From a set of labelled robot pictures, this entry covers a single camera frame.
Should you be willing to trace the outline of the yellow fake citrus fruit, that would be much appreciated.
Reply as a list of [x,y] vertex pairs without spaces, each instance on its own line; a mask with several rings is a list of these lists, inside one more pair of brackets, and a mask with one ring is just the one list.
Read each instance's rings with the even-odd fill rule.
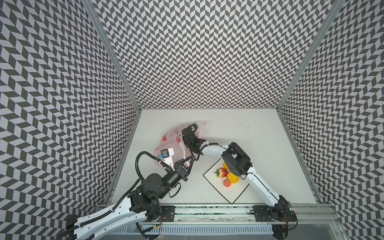
[[235,174],[233,174],[232,172],[228,172],[227,174],[227,180],[231,183],[231,184],[235,184],[239,181],[240,177],[239,176],[236,176]]

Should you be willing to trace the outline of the small pink fake peach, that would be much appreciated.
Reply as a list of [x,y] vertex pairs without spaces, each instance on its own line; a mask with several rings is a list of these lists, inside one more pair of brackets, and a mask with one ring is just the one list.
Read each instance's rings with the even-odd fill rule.
[[232,185],[232,183],[229,180],[224,180],[224,186],[226,188],[229,188]]

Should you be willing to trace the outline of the pink translucent plastic bag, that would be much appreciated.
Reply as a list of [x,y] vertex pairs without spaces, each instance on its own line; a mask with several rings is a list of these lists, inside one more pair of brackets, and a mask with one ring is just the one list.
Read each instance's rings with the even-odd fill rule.
[[173,155],[174,170],[175,170],[176,161],[186,159],[190,157],[192,154],[194,155],[198,154],[198,153],[192,153],[190,149],[185,146],[183,137],[182,137],[182,130],[189,127],[189,125],[191,124],[198,125],[199,128],[197,129],[196,135],[198,138],[203,139],[203,134],[206,126],[204,122],[184,124],[178,127],[174,127],[171,130],[169,130],[167,133],[165,133],[162,136],[162,139],[158,147],[154,151],[155,157],[160,157],[160,161],[163,162],[163,159],[161,159],[162,157],[161,150],[173,148],[175,153]]

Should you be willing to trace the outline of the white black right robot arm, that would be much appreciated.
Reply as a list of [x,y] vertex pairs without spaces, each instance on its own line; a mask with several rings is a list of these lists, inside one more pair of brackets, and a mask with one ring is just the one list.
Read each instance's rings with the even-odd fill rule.
[[182,130],[183,142],[190,150],[193,158],[197,161],[202,155],[220,157],[229,167],[231,173],[238,176],[243,181],[247,181],[265,201],[265,207],[254,206],[255,209],[262,209],[266,212],[266,218],[273,222],[297,222],[296,213],[282,195],[278,194],[268,183],[259,175],[253,167],[250,157],[235,142],[228,145],[211,143],[204,139],[199,139],[195,132],[197,125],[190,125]]

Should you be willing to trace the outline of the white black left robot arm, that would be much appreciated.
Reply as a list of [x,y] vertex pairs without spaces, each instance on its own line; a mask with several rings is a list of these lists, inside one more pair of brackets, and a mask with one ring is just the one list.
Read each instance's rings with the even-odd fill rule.
[[[161,177],[159,174],[151,174],[144,178],[139,169],[139,160],[143,155],[160,163],[165,168],[166,175]],[[124,226],[161,219],[163,212],[160,199],[177,186],[180,180],[187,181],[194,161],[195,156],[191,155],[177,161],[176,168],[172,169],[160,157],[146,151],[140,152],[135,160],[135,170],[139,178],[133,186],[113,205],[74,220],[56,239],[70,236],[72,240],[99,240]]]

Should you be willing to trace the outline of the red fake strawberry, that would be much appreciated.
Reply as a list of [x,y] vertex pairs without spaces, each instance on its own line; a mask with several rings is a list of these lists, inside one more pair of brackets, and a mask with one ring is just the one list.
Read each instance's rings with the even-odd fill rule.
[[226,178],[228,173],[229,173],[229,171],[225,168],[219,168],[215,171],[216,177],[220,178],[220,179]]

